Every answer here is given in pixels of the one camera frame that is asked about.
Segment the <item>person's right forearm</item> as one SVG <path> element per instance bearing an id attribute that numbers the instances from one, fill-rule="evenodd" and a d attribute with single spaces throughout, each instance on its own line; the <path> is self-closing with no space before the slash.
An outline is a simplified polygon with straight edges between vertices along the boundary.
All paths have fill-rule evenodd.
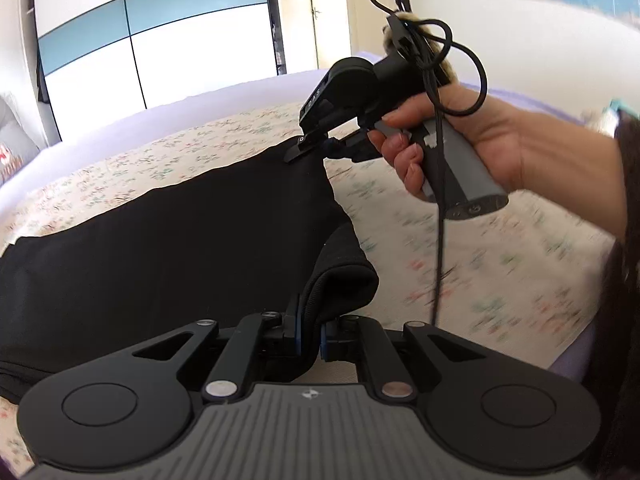
<path id="1" fill-rule="evenodd" d="M 550 200 L 623 240 L 627 199 L 617 142 L 533 112 L 518 113 L 516 130 L 520 146 L 518 188 Z"/>

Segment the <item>person's right hand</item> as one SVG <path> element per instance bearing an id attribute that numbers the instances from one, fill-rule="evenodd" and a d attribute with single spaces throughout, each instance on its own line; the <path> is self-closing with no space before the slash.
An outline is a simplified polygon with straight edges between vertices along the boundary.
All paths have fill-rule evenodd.
<path id="1" fill-rule="evenodd" d="M 506 102 L 488 98 L 480 110 L 470 116 L 447 118 L 473 145 L 491 177 L 509 193 L 524 188 L 523 156 L 518 133 L 521 114 L 521 110 Z M 384 136 L 380 130 L 368 133 L 369 140 L 395 169 L 406 190 L 419 200 L 426 200 L 422 191 L 425 178 L 420 167 L 422 150 L 410 144 L 399 131 L 434 116 L 435 107 L 430 98 L 424 93 L 417 94 L 383 117 L 384 125 L 398 132 L 392 136 Z"/>

